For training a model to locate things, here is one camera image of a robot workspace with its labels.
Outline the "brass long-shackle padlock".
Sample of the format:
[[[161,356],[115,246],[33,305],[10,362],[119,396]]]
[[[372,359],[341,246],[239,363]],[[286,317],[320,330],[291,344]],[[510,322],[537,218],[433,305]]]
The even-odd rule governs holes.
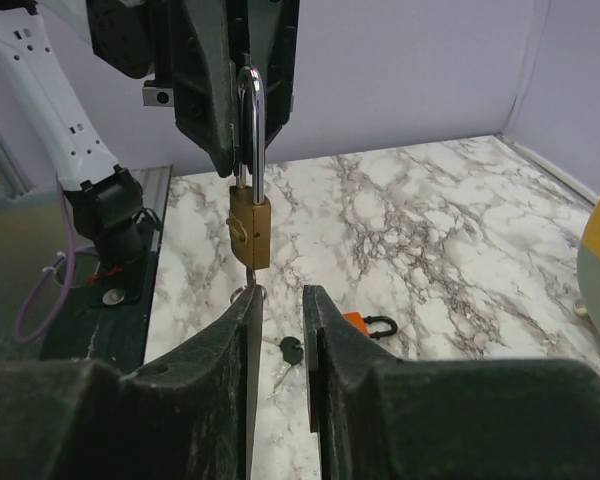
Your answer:
[[[231,249],[246,267],[249,281],[270,265],[271,203],[264,192],[266,95],[259,71],[243,67],[238,75],[240,146],[236,184],[229,189]]]

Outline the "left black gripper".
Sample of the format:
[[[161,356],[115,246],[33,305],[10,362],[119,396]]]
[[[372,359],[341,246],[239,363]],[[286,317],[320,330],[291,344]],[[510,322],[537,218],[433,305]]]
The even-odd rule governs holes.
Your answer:
[[[171,90],[177,128],[210,157],[217,174],[234,170],[235,88],[256,67],[266,97],[265,147],[289,121],[300,2],[89,1],[93,51],[147,86]]]

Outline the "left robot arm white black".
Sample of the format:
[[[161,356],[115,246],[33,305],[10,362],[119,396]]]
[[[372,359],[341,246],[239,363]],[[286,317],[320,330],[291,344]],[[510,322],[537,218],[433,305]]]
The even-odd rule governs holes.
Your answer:
[[[142,190],[88,119],[52,50],[37,1],[0,1],[0,69],[47,148],[77,232],[101,261],[138,258]],[[270,264],[265,152],[288,122],[295,1],[50,1],[93,53],[170,107],[229,190],[231,249],[249,275]]]

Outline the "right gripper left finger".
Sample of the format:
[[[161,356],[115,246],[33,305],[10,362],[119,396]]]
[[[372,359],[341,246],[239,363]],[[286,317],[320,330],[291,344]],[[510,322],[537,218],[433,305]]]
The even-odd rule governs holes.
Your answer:
[[[247,479],[263,292],[123,373],[100,360],[0,362],[0,479]]]

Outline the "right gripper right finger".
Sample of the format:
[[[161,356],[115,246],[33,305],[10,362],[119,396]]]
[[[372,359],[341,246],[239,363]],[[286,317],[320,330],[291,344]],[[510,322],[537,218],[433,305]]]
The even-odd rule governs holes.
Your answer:
[[[565,359],[402,360],[303,290],[325,479],[600,479],[600,376]]]

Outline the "small silver keys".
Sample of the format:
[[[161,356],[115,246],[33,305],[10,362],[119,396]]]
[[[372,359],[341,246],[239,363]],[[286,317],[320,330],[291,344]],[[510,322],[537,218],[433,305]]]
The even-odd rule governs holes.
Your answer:
[[[246,267],[245,273],[246,273],[246,282],[243,286],[238,287],[231,294],[231,296],[230,296],[230,304],[231,305],[233,305],[236,302],[236,300],[240,297],[240,295],[242,293],[252,290],[255,287],[258,287],[261,290],[262,298],[264,300],[266,300],[268,297],[268,291],[267,291],[266,287],[257,281],[256,271],[249,267]]]

